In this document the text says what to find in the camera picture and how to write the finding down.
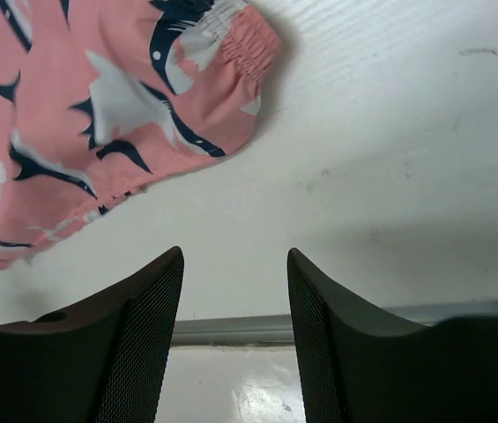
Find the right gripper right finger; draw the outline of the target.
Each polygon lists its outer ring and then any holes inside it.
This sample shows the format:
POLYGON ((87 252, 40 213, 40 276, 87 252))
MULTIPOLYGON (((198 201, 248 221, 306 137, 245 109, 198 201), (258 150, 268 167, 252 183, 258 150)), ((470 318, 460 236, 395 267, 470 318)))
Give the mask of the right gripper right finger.
POLYGON ((377 307, 287 255, 309 422, 498 422, 498 315, 426 326, 377 307))

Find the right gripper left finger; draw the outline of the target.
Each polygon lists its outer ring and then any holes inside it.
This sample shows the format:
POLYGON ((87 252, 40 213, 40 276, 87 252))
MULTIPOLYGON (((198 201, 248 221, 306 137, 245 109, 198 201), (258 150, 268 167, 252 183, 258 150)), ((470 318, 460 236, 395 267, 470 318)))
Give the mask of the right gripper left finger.
POLYGON ((171 248, 66 308, 0 325, 0 422, 154 422, 183 271, 171 248))

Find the pink shark print shorts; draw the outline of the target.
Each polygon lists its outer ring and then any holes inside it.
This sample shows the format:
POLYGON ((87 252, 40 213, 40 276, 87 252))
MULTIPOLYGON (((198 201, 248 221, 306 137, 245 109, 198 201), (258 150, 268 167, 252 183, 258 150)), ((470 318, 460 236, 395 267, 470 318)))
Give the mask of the pink shark print shorts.
POLYGON ((0 1, 0 270, 240 150, 279 49, 244 1, 0 1))

